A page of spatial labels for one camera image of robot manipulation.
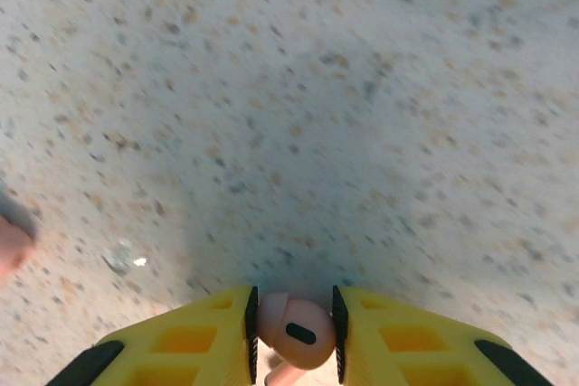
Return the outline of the pink wireless earbud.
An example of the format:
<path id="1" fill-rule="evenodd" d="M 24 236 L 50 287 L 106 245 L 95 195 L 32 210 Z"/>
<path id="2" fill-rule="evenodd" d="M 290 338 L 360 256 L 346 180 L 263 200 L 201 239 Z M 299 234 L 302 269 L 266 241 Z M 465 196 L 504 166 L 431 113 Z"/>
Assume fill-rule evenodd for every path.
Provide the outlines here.
<path id="1" fill-rule="evenodd" d="M 283 292 L 263 296 L 257 309 L 257 335 L 280 363 L 264 378 L 264 386 L 293 386 L 332 355 L 337 333 L 323 307 Z"/>

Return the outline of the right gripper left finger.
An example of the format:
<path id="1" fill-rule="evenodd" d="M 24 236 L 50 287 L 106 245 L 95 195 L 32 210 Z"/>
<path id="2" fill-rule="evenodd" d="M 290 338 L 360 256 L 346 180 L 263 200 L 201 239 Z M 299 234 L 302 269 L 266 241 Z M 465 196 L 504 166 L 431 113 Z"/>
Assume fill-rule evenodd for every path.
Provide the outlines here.
<path id="1" fill-rule="evenodd" d="M 45 386 L 254 386 L 257 306 L 240 286 L 119 329 Z"/>

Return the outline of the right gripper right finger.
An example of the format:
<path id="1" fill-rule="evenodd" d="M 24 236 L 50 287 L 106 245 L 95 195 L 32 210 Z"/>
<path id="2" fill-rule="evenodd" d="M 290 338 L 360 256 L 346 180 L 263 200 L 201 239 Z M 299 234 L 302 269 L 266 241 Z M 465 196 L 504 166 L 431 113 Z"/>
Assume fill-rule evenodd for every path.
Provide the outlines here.
<path id="1" fill-rule="evenodd" d="M 554 386 L 498 336 L 356 287 L 334 287 L 342 386 Z"/>

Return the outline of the pink earbud charging case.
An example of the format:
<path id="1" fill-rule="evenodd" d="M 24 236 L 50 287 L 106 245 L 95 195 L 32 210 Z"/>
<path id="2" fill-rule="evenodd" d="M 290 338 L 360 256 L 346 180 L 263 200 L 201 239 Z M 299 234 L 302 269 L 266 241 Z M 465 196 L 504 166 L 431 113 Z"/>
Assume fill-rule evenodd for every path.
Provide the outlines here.
<path id="1" fill-rule="evenodd" d="M 33 252 L 34 240 L 0 215 L 0 278 L 20 268 Z"/>

